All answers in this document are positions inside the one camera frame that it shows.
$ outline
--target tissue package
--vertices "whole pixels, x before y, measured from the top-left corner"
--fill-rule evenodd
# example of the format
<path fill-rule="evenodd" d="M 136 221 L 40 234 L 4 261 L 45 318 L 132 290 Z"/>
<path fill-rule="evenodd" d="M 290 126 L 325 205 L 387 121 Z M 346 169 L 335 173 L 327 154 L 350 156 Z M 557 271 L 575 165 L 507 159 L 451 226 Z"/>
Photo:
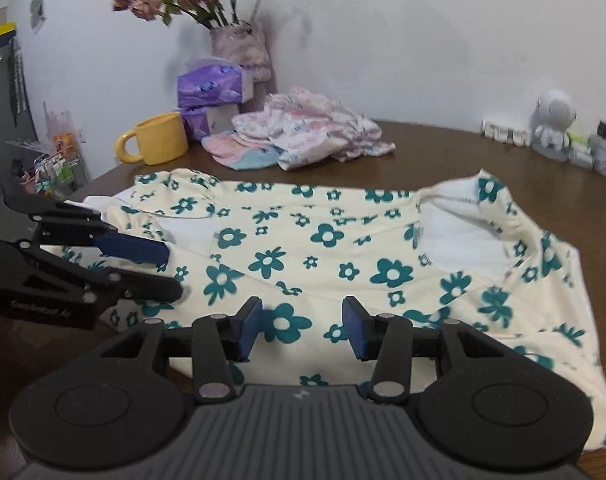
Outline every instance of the tissue package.
<path fill-rule="evenodd" d="M 189 142 L 198 142 L 210 135 L 233 130 L 232 117 L 238 115 L 238 105 L 205 106 L 179 110 Z"/>
<path fill-rule="evenodd" d="M 233 64 L 212 64 L 178 78 L 179 108 L 246 103 L 254 96 L 252 74 Z"/>

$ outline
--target brown wooden table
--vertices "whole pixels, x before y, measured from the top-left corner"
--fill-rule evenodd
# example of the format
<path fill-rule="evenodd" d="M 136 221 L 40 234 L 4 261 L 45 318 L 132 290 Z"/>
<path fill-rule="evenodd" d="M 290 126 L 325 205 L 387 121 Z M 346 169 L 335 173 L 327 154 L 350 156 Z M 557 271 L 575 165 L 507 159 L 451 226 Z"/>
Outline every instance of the brown wooden table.
<path fill-rule="evenodd" d="M 131 186 L 137 174 L 174 168 L 200 170 L 221 180 L 370 189 L 419 189 L 442 180 L 471 176 L 482 168 L 499 177 L 510 188 L 520 208 L 541 227 L 579 249 L 606 375 L 606 177 L 547 160 L 528 148 L 499 144 L 473 134 L 400 123 L 381 125 L 385 140 L 393 140 L 398 147 L 394 154 L 365 157 L 344 164 L 326 160 L 288 172 L 280 168 L 233 171 L 215 163 L 209 153 L 195 146 L 184 157 L 162 166 L 121 165 L 91 182 L 73 198 L 82 200 L 90 194 L 112 195 Z M 49 328 L 30 328 L 32 336 L 36 330 L 51 331 Z M 56 333 L 60 339 L 54 361 L 62 362 L 78 353 L 75 336 L 70 335 L 75 332 Z M 61 344 L 65 335 L 69 340 Z M 0 381 L 1 411 L 6 410 L 10 397 L 16 393 L 16 383 L 26 383 L 26 380 L 7 371 L 19 367 L 17 362 L 20 361 L 20 358 L 12 356 L 10 345 L 9 342 L 0 349 L 4 355 L 0 368 L 6 367 Z M 38 361 L 34 353 L 23 356 L 23 359 L 27 358 L 32 362 Z M 33 376 L 30 374 L 28 379 L 33 380 Z M 3 380 L 8 382 L 6 396 L 2 391 L 6 387 Z M 0 413 L 0 427 L 3 426 L 2 420 L 6 420 L 6 413 Z M 6 433 L 6 428 L 1 428 L 0 432 Z M 584 455 L 580 466 L 595 480 L 606 480 L 606 450 Z M 6 478 L 3 475 L 7 471 L 7 466 L 0 466 L 0 480 Z"/>

